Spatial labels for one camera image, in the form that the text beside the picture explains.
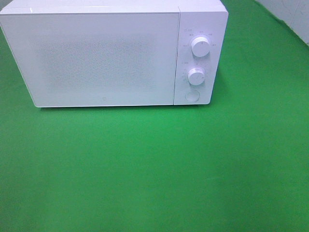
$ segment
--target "white knob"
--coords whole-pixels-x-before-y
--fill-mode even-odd
[[[201,68],[191,69],[188,73],[189,83],[198,86],[205,81],[205,71]]]
[[[211,44],[206,37],[200,36],[192,41],[191,47],[192,52],[196,57],[204,57],[209,53]]]

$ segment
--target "green surface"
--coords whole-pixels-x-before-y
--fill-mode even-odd
[[[1,232],[309,232],[309,49],[224,3],[208,106],[35,108],[0,35]]]

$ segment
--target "microwave door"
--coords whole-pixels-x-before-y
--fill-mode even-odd
[[[38,107],[173,104],[178,13],[2,18]]]

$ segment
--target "control panel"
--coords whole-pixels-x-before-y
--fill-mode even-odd
[[[228,13],[181,12],[174,105],[208,104]]]

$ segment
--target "white microwave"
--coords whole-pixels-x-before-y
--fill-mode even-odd
[[[211,100],[219,0],[13,0],[0,23],[37,107]]]

